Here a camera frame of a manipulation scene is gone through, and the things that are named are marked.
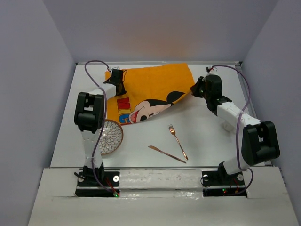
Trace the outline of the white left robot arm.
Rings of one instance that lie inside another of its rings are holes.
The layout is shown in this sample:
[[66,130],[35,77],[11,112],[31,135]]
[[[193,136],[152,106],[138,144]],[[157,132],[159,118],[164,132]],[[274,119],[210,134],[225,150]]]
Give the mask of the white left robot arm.
[[74,123],[81,132],[85,153],[83,171],[78,177],[99,186],[104,181],[104,163],[97,149],[103,134],[103,125],[107,114],[107,101],[126,93],[124,71],[112,69],[110,77],[97,89],[80,92],[77,97]]

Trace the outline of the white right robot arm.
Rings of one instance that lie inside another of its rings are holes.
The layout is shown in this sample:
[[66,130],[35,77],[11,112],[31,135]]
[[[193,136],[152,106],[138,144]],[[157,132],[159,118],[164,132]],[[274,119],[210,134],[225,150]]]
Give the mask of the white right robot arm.
[[222,94],[222,80],[218,75],[199,77],[190,90],[193,96],[205,99],[209,111],[223,119],[227,128],[236,129],[237,153],[219,164],[216,178],[220,184],[226,185],[233,180],[234,174],[280,156],[275,124],[239,109]]

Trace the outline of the orange cartoon mouse cloth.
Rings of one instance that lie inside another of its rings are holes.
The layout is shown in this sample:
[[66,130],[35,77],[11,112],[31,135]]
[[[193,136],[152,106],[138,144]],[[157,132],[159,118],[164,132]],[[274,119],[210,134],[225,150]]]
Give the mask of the orange cartoon mouse cloth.
[[192,85],[187,64],[126,69],[126,93],[108,99],[107,117],[120,125],[145,121],[187,96]]

